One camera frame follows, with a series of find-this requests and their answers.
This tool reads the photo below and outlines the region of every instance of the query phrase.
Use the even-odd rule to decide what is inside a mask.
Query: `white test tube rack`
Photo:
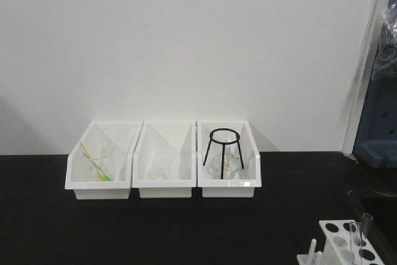
[[[362,263],[354,260],[350,250],[349,223],[354,220],[320,220],[326,237],[324,251],[315,252],[315,239],[311,240],[308,254],[298,254],[299,265],[385,265],[368,239],[362,244]]]

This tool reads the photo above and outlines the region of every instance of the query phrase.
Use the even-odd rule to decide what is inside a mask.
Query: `white wall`
[[[260,150],[339,151],[374,2],[0,0],[0,154],[145,119],[247,119]]]

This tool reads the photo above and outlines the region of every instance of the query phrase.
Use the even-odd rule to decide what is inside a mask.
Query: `white plastic bin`
[[[143,122],[91,122],[68,157],[65,189],[73,189],[81,199],[127,199],[131,191],[133,152]],[[81,149],[80,143],[97,156],[104,146],[109,149],[106,162],[111,165],[113,181],[101,181],[93,162]]]
[[[141,198],[189,198],[196,181],[196,126],[145,122],[133,158],[132,186]]]
[[[217,128],[230,128],[240,135],[241,155],[244,169],[239,168],[233,179],[220,179],[210,174],[210,167],[221,167],[222,145],[212,142],[207,162],[203,165],[210,140],[210,132]],[[223,132],[223,141],[236,139],[234,133]],[[240,161],[237,143],[227,145],[227,152],[235,161]],[[256,148],[248,121],[198,121],[197,122],[197,172],[198,186],[203,197],[253,197],[255,187],[261,187],[261,156]]]

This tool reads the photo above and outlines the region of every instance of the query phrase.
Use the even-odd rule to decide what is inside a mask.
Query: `black table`
[[[318,220],[359,219],[349,190],[397,192],[396,171],[340,153],[262,153],[252,199],[77,201],[66,159],[0,156],[0,264],[297,264],[324,248]]]

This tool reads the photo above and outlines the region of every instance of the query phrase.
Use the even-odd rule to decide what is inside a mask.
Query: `storage bin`
[[[373,168],[397,168],[397,79],[370,81],[353,154]]]
[[[238,132],[243,157],[244,169],[239,168],[232,179],[216,176],[216,167],[221,168],[222,145],[212,142],[207,162],[203,165],[210,141],[210,132],[218,128],[228,128]],[[233,141],[236,135],[231,131],[222,131],[223,141]],[[238,144],[227,145],[227,153],[233,157],[238,166],[240,154]],[[255,187],[261,187],[261,156],[256,148],[248,121],[198,121],[197,122],[197,177],[198,186],[202,187],[203,197],[253,197]]]
[[[195,121],[145,122],[133,157],[140,197],[191,197],[196,177]]]
[[[73,189],[77,199],[127,199],[131,190],[133,152],[142,124],[91,122],[68,156],[65,189]],[[81,143],[91,159],[84,155]],[[104,148],[103,158],[96,158]],[[102,174],[94,163],[103,170],[103,177],[112,181],[101,181]]]

